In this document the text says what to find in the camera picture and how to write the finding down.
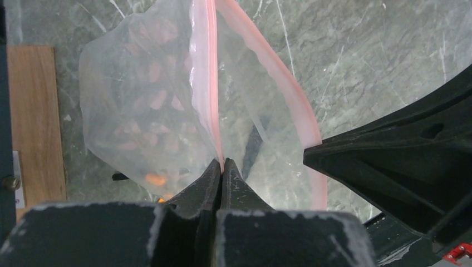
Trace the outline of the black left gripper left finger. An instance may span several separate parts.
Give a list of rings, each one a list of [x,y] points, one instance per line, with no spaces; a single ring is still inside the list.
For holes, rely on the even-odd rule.
[[[221,190],[220,163],[213,159],[199,178],[166,202],[164,218],[214,221],[220,207]]]

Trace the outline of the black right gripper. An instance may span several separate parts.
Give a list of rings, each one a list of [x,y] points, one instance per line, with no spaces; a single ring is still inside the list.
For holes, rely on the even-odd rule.
[[[471,68],[416,102],[304,151],[374,204],[378,266],[471,266]]]

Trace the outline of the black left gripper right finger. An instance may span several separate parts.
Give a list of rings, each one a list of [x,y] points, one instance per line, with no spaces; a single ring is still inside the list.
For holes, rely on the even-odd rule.
[[[273,210],[242,178],[234,160],[226,158],[222,174],[220,208],[225,210]]]

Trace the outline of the clear zip top bag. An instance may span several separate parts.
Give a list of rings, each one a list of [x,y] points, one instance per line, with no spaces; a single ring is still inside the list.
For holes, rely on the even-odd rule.
[[[150,193],[175,196],[230,158],[271,207],[327,209],[327,178],[303,164],[322,142],[311,105],[238,2],[156,1],[86,44],[78,70],[86,147]],[[245,175],[253,125],[263,143]]]

